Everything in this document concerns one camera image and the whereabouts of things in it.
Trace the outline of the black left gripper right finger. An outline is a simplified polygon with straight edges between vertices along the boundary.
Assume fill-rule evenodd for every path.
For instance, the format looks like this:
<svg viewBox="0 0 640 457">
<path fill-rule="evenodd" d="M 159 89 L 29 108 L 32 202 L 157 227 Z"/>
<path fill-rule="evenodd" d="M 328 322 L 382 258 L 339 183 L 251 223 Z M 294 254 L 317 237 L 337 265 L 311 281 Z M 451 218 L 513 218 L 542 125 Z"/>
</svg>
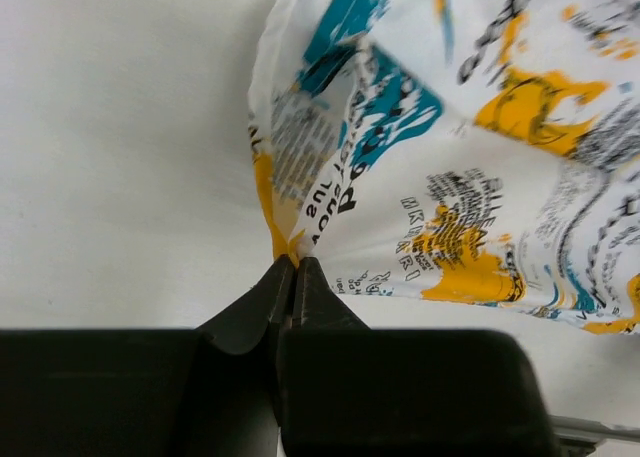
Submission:
<svg viewBox="0 0 640 457">
<path fill-rule="evenodd" d="M 289 456 L 556 456 L 533 367 L 488 329 L 372 329 L 302 260 L 279 345 Z"/>
</svg>

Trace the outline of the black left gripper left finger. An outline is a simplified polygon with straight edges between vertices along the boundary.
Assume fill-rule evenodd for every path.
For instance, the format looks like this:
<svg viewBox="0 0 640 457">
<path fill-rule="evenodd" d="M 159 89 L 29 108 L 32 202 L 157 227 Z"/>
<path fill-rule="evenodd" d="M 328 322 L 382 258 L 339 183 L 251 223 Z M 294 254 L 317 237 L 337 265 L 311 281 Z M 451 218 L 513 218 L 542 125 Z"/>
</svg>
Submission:
<svg viewBox="0 0 640 457">
<path fill-rule="evenodd" d="M 273 314 L 281 260 L 195 328 L 5 329 L 5 456 L 274 456 Z"/>
</svg>

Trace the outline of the white printed patterned shorts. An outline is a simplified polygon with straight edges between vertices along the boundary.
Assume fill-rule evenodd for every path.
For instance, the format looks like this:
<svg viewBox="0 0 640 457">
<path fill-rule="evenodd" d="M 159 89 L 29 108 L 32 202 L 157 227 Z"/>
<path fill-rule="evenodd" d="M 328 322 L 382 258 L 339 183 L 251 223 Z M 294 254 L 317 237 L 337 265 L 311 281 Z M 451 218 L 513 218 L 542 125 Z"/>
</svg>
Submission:
<svg viewBox="0 0 640 457">
<path fill-rule="evenodd" d="M 248 104 L 334 292 L 638 332 L 639 0 L 276 0 Z"/>
</svg>

